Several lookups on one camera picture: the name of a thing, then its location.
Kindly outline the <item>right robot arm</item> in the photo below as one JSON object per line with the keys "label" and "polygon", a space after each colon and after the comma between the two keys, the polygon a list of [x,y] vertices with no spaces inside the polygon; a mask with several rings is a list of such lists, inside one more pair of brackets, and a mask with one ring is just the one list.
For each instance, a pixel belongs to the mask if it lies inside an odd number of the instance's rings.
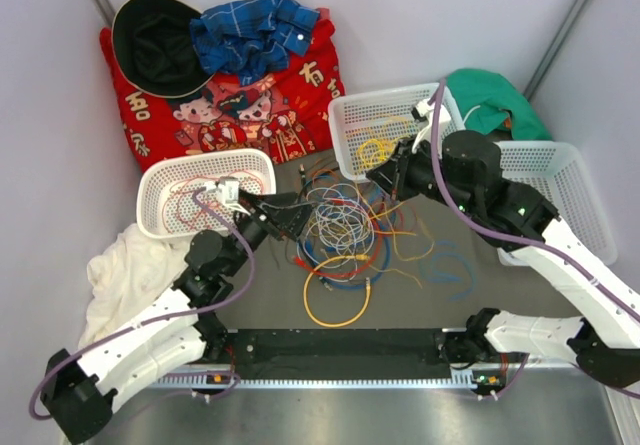
{"label": "right robot arm", "polygon": [[446,335],[441,356],[472,364],[499,353],[562,360],[602,385],[639,395],[639,294],[581,243],[530,185],[505,178],[497,144],[473,131],[400,140],[366,177],[394,200],[448,206],[486,243],[512,253],[578,310],[576,317],[484,308]]}

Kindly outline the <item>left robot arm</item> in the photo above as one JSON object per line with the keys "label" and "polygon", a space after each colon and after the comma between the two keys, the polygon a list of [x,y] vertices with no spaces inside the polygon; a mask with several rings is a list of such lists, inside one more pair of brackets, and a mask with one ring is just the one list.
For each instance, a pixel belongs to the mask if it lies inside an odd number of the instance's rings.
{"label": "left robot arm", "polygon": [[195,233],[183,271],[150,305],[112,334],[49,358],[29,413],[54,421],[68,443],[83,444],[98,435],[127,401],[172,370],[201,358],[220,359],[226,329],[215,313],[249,288],[235,291],[229,278],[247,266],[247,280],[254,281],[257,248],[267,237],[297,239],[313,210],[294,192],[241,190],[231,203],[235,218],[227,221],[201,200],[203,191],[193,192],[194,204],[227,232]]}

